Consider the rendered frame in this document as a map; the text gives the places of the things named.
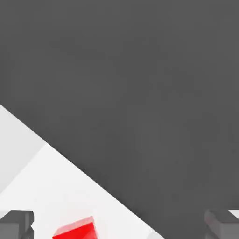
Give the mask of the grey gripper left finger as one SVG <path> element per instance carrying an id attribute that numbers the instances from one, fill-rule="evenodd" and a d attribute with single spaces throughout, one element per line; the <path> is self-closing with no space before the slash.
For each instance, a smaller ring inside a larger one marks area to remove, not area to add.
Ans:
<path id="1" fill-rule="evenodd" d="M 33 211 L 11 210 L 0 217 L 0 239 L 34 239 Z"/>

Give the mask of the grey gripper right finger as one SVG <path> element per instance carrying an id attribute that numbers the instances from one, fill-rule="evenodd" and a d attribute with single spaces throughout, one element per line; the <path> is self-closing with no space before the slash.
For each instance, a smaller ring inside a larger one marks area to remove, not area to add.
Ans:
<path id="1" fill-rule="evenodd" d="M 204 239 L 239 239 L 239 218 L 228 210 L 207 210 Z"/>

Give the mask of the small red cube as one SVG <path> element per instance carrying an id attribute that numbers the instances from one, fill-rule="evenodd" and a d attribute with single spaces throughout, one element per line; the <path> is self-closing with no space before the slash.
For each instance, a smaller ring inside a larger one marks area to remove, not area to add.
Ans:
<path id="1" fill-rule="evenodd" d="M 52 239 L 98 239 L 93 216 L 60 227 Z"/>

